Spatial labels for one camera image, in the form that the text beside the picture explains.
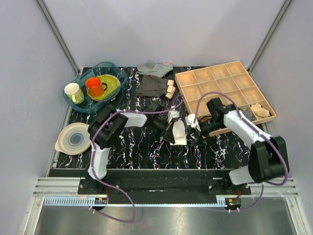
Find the white underwear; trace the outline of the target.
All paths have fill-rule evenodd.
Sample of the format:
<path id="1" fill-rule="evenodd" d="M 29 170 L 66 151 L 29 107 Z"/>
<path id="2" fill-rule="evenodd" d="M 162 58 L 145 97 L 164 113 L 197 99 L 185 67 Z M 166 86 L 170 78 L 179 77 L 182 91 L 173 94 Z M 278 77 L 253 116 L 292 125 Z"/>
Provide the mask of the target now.
<path id="1" fill-rule="evenodd" d="M 187 145 L 185 125 L 182 120 L 178 120 L 173 125 L 174 143 L 171 145 Z"/>

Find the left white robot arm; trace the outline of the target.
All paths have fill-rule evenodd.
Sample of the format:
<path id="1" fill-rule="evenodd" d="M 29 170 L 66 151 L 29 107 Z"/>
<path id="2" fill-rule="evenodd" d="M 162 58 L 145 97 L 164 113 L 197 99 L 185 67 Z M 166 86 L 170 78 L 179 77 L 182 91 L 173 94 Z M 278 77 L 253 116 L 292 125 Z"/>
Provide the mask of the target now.
<path id="1" fill-rule="evenodd" d="M 144 112 L 148 114 L 140 114 L 135 112 L 122 112 L 111 105 L 105 106 L 96 119 L 88 127 L 89 138 L 92 140 L 96 136 L 92 144 L 93 160 L 90 162 L 87 179 L 89 181 L 89 189 L 96 194 L 100 194 L 105 190 L 105 181 L 103 178 L 107 175 L 108 157 L 113 144 L 117 141 L 121 132 L 126 127 L 152 127 L 165 141 L 174 144 L 173 123 L 161 118 L 161 111 L 164 107 L 156 102 L 152 102 L 145 107 Z"/>

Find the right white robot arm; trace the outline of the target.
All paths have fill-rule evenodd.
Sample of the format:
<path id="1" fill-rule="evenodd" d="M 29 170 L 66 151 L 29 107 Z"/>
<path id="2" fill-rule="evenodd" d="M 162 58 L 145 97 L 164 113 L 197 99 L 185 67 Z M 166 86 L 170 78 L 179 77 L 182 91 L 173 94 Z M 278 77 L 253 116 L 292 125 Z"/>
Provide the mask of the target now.
<path id="1" fill-rule="evenodd" d="M 277 177 L 284 177 L 283 185 L 290 171 L 285 140 L 258 128 L 234 104 L 223 105 L 219 98 L 214 98 L 206 105 L 211 113 L 208 120 L 197 121 L 195 114 L 186 118 L 187 124 L 197 131 L 193 145 L 204 143 L 210 132 L 227 127 L 249 147 L 248 165 L 229 172 L 229 178 L 222 181 L 224 192 L 233 194 L 241 184 L 269 182 Z"/>

